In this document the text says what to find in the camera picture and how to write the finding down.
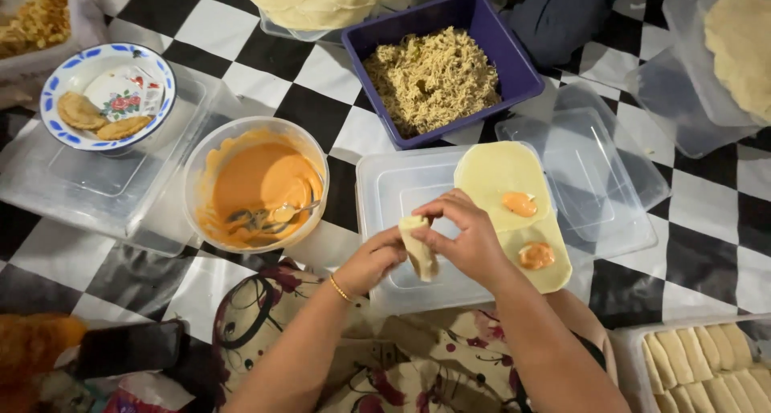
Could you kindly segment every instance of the bracelet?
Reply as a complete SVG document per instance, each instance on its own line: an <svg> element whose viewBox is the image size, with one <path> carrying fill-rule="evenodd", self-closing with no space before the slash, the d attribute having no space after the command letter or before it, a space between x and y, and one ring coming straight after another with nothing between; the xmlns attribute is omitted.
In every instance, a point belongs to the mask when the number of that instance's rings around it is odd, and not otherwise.
<svg viewBox="0 0 771 413"><path fill-rule="evenodd" d="M338 292L340 292L340 295L342 296L342 298L344 298L344 299L346 299L346 300L350 301L351 303L353 303L353 300L351 300L351 298L350 298L350 297L348 297L348 294L346 294L345 292L342 292L342 290L341 290L341 289L340 289L340 287L338 286L337 282L335 282L335 278L334 278L332 275L329 275L329 281L330 281L330 282L332 282L332 286L333 286L333 287L334 287L336 290L338 290Z"/></svg>

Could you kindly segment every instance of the plastic bowl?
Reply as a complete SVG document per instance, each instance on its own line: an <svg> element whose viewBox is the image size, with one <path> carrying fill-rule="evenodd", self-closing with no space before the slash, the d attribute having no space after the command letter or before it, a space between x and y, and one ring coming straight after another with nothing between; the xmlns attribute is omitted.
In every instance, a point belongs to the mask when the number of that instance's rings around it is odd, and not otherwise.
<svg viewBox="0 0 771 413"><path fill-rule="evenodd" d="M153 120L138 133L119 141L103 141L90 131L77 130L64 123L56 108L59 98L67 91L83 93L102 73L123 64L138 66L165 85L163 102ZM40 96L40 116L45 128L65 145L83 151L111 151L149 136L169 116L176 99L177 77L161 55L139 44L102 44L75 53L54 70Z"/></svg>
<svg viewBox="0 0 771 413"><path fill-rule="evenodd" d="M428 35L454 26L466 29L496 67L502 101L447 125L404 139L396 130L380 95L364 70L362 61L381 44L398 44L405 35ZM439 139L445 133L481 122L486 117L507 110L544 91L545 83L514 34L498 18L488 0L435 0L395 14L360 23L343 30L342 42L351 55L353 69L364 86L364 92L391 139L401 149L419 147Z"/></svg>
<svg viewBox="0 0 771 413"><path fill-rule="evenodd" d="M202 184L206 188L213 188L213 183L201 183L203 178L203 172L206 168L207 154L220 148L222 141L225 139L234 139L241 134L249 130L262 130L268 129L270 132L276 134L287 134L293 139L301 141L300 143L293 144L292 147L298 152L303 154L313 165L316 166L316 172L322 179L324 189L322 190L321 200L322 203L315 209L311 210L311 216L308 220L292 235L287 238L276 241L273 244L265 245L262 247L254 248L237 248L225 243L219 242L216 239L212 239L210 235L203 230L198 221L196 220L195 211L198 207L203 206L210 199L210 194L201 194L198 190ZM184 198L185 198L185 217L188 218L188 222L198 235L208 241L211 245L217 249L226 251L233 251L236 253L263 253L266 251L276 250L287 247L300 241L307 236L313 228L322 219L324 209L327 205L327 193L329 191L329 165L327 164L326 156L322 148L318 145L318 142L311 136L311 134L303 130L299 125L285 121L274 117L246 117L236 121L226 123L217 130L211 132L205 139L203 139L196 148L193 150L188 162L185 164L184 170Z"/></svg>

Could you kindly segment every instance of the hand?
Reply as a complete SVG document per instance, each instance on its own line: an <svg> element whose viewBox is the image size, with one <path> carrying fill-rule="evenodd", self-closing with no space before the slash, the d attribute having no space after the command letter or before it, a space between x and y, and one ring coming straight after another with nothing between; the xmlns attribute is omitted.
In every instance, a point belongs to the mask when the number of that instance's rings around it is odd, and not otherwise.
<svg viewBox="0 0 771 413"><path fill-rule="evenodd" d="M444 255L458 270L493 294L502 280L511 277L513 273L519 274L519 270L500 247L487 212L477 207L459 188L413 210L412 215L447 217L455 223L460 229L455 240L429 228L415 229L412 236L426 243L431 250Z"/></svg>
<svg viewBox="0 0 771 413"><path fill-rule="evenodd" d="M407 259L399 228L384 230L361 245L334 274L340 289L350 296L363 296L375 288L400 262Z"/></svg>

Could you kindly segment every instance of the plastic container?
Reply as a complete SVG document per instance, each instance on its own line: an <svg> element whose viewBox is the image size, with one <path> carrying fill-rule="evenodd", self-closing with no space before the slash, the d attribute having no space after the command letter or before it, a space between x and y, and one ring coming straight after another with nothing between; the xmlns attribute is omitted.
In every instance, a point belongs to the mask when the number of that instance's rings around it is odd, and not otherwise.
<svg viewBox="0 0 771 413"><path fill-rule="evenodd" d="M356 165L356 211L361 240L397 225L413 209L453 188L455 168L470 148L471 145L428 148L363 157ZM459 233L447 219L435 220L432 228L450 238ZM443 256L438 261L439 274L431 282L422 282L409 262L402 263L370 291L372 307L381 313L399 315L493 301L489 291Z"/></svg>
<svg viewBox="0 0 771 413"><path fill-rule="evenodd" d="M629 92L685 156L701 158L761 130L721 127L709 120L691 78L670 47L626 76Z"/></svg>
<svg viewBox="0 0 771 413"><path fill-rule="evenodd" d="M640 203L645 211L667 199L671 189L661 172L653 165L650 158L624 126L618 122L608 104L594 92L586 82L575 82L562 86L557 90L557 101L554 110L571 110L591 107L600 116L602 125L608 134L612 134L612 142L621 158L624 167L631 178L631 183L640 197Z"/></svg>
<svg viewBox="0 0 771 413"><path fill-rule="evenodd" d="M618 371L618 387L634 413L659 413L653 396L651 381L642 355L642 341L646 334L689 327L710 326L722 323L738 323L738 326L754 343L771 342L771 313L738 317L706 317L681 319L667 323L651 324L628 329L609 331Z"/></svg>
<svg viewBox="0 0 771 413"><path fill-rule="evenodd" d="M555 112L551 123L515 117L497 123L495 131L499 141L535 147L566 245L595 259L656 245L637 191L594 109Z"/></svg>
<svg viewBox="0 0 771 413"><path fill-rule="evenodd" d="M171 65L177 101L155 133L121 151L97 153L62 145L38 123L3 152L0 200L161 255L178 255L193 236L179 203L179 170L196 142L243 110L221 80Z"/></svg>
<svg viewBox="0 0 771 413"><path fill-rule="evenodd" d="M487 59L495 65L503 101L434 131L403 139L361 62L374 53L380 44L397 44L407 34L428 35L448 26L467 29ZM348 27L342 33L342 40L351 55L354 71L364 86L364 92L388 129L391 139L401 149L419 147L439 139L445 133L480 122L496 112L507 110L518 102L540 94L545 87L527 53L500 21L487 0L436 0L420 4L406 11L383 15L376 20Z"/></svg>
<svg viewBox="0 0 771 413"><path fill-rule="evenodd" d="M292 235L287 238L276 241L271 245L266 245L259 248L240 249L230 245L226 245L222 242L212 239L205 230L203 230L196 220L196 208L207 204L210 200L210 194L202 194L198 189L202 186L200 175L206 169L206 157L207 154L220 148L222 141L229 138L239 137L241 134L249 130L261 130L268 129L270 132L276 134L287 134L294 140L301 141L294 144L292 147L299 153L303 154L314 166L316 166L319 177L322 179L324 190L320 199L322 203L315 209L311 209L311 216L308 220ZM185 201L185 217L188 219L190 226L198 233L198 236L208 241L214 247L218 249L232 251L236 253L264 253L266 251L276 250L288 245L294 244L297 241L303 239L308 235L313 228L320 222L324 209L327 205L327 193L329 192L329 165L327 164L326 155L322 148L318 145L318 142L311 136L309 132L304 130L297 124L285 121L274 117L246 117L239 120L229 122L217 130L212 131L198 143L193 153L190 155L190 159L185 164L184 169L184 201ZM213 183L209 182L204 185L205 188L213 188ZM317 195L313 196L313 201L318 200Z"/></svg>
<svg viewBox="0 0 771 413"><path fill-rule="evenodd" d="M661 11L709 120L722 127L762 124L761 118L753 117L738 106L715 76L715 55L706 48L704 34L704 17L715 2L717 0L664 0Z"/></svg>
<svg viewBox="0 0 771 413"><path fill-rule="evenodd" d="M24 0L3 0L3 12L15 13ZM71 35L63 44L0 60L0 109L36 102L43 83L67 58L107 42L102 12L93 0L68 0Z"/></svg>
<svg viewBox="0 0 771 413"><path fill-rule="evenodd" d="M368 18L374 18L381 14L389 14L395 11L401 11L407 9L410 5L415 4L416 0L387 0L384 2L378 2L375 7L372 8L372 12ZM272 22L270 17L258 8L260 11L260 28L263 32L281 36L282 38L299 39L306 43L323 42L342 44L342 29L334 30L294 30L286 29Z"/></svg>

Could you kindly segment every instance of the orange sauce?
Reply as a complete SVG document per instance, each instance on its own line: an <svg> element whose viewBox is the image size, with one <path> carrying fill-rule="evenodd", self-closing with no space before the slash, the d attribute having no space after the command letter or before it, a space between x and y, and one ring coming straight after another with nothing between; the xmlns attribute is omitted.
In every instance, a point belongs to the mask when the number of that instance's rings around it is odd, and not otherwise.
<svg viewBox="0 0 771 413"><path fill-rule="evenodd" d="M219 160L218 151L210 152L212 162ZM283 143L260 143L237 152L220 167L214 182L210 210L199 216L201 226L214 231L216 239L239 248L266 245L284 239L297 231L310 217L309 211L294 216L289 226L279 233L244 227L243 221L230 218L236 211L267 210L273 213L284 204L304 207L312 197L320 198L322 181L311 162ZM272 214L266 223L275 219Z"/></svg>
<svg viewBox="0 0 771 413"><path fill-rule="evenodd" d="M554 264L554 250L548 243L528 241L520 250L520 266L538 270Z"/></svg>
<svg viewBox="0 0 771 413"><path fill-rule="evenodd" d="M530 196L521 191L507 191L501 203L511 212L522 217L533 217L538 211L538 206L530 200Z"/></svg>

